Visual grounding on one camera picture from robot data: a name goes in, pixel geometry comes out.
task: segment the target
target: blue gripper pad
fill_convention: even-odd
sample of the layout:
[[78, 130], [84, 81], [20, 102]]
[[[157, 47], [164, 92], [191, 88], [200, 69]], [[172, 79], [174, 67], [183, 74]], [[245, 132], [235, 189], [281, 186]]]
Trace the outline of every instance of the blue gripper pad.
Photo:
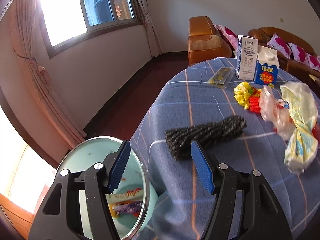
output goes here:
[[215, 188], [213, 173], [195, 141], [191, 143], [191, 156], [198, 171], [202, 186], [212, 194]]
[[127, 166], [128, 159], [130, 157], [130, 142], [127, 141], [118, 155], [115, 164], [112, 166], [109, 173], [108, 191], [113, 193], [115, 189], [119, 187], [120, 180], [122, 178], [125, 167]]

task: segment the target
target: blue plaid tablecloth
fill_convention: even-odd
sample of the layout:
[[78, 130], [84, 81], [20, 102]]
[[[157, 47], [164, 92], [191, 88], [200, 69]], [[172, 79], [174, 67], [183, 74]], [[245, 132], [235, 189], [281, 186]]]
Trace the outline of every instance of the blue plaid tablecloth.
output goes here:
[[[247, 121], [244, 136], [212, 148], [219, 162], [236, 171], [260, 170], [275, 192], [287, 217], [293, 238], [306, 227], [320, 205], [320, 161], [318, 157], [306, 172], [292, 175], [284, 166], [286, 142], [265, 122], [238, 105], [233, 88], [241, 81], [234, 76], [222, 90], [206, 82], [221, 67], [236, 65], [236, 59], [216, 58], [193, 65], [172, 78], [161, 90], [130, 140], [142, 157], [151, 183], [159, 194], [152, 218], [137, 235], [143, 240], [199, 240], [209, 219], [215, 196], [201, 185], [192, 160], [175, 161], [164, 140], [167, 129], [220, 122], [239, 114]], [[273, 94], [281, 97], [279, 86], [298, 82], [279, 70]], [[319, 108], [320, 101], [315, 96]], [[229, 238], [236, 236], [241, 210], [237, 194], [234, 221]]]

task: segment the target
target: blue milk carton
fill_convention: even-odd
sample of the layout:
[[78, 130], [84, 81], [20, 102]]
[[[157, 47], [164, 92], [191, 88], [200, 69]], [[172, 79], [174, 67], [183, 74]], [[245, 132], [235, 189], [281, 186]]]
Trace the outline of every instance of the blue milk carton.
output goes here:
[[258, 46], [258, 59], [254, 82], [260, 85], [276, 84], [279, 61], [275, 49]]

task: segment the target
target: leather sofa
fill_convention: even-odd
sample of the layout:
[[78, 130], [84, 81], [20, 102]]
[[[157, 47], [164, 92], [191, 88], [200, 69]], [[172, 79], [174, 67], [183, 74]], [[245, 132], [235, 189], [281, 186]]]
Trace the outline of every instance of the leather sofa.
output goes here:
[[[315, 51], [311, 47], [309, 43], [307, 43], [302, 38], [284, 31], [282, 29], [274, 28], [274, 27], [262, 27], [259, 29], [254, 29], [249, 31], [248, 35], [258, 39], [259, 45], [270, 47], [267, 45], [267, 42], [271, 40], [273, 34], [276, 33], [279, 37], [281, 37], [285, 42], [290, 42], [296, 44], [303, 48], [305, 52], [315, 55]], [[278, 51], [278, 59], [280, 62], [280, 68], [287, 71], [291, 75], [295, 76], [302, 82], [307, 83], [309, 80], [309, 74], [320, 78], [320, 72], [300, 63], [293, 59], [286, 58], [281, 52]]]
[[190, 18], [188, 38], [190, 65], [216, 57], [232, 57], [232, 51], [230, 45], [217, 35], [209, 17]]

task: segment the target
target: window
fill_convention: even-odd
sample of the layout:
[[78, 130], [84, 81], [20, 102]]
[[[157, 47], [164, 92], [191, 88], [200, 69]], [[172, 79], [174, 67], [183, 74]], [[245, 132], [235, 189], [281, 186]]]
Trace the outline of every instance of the window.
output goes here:
[[0, 123], [0, 193], [28, 212], [36, 213], [56, 170], [21, 138], [1, 107]]
[[116, 29], [115, 26], [137, 24], [133, 0], [40, 0], [40, 3], [43, 13], [39, 16], [40, 28], [42, 31], [45, 27], [53, 48], [84, 33], [101, 29], [108, 32]]

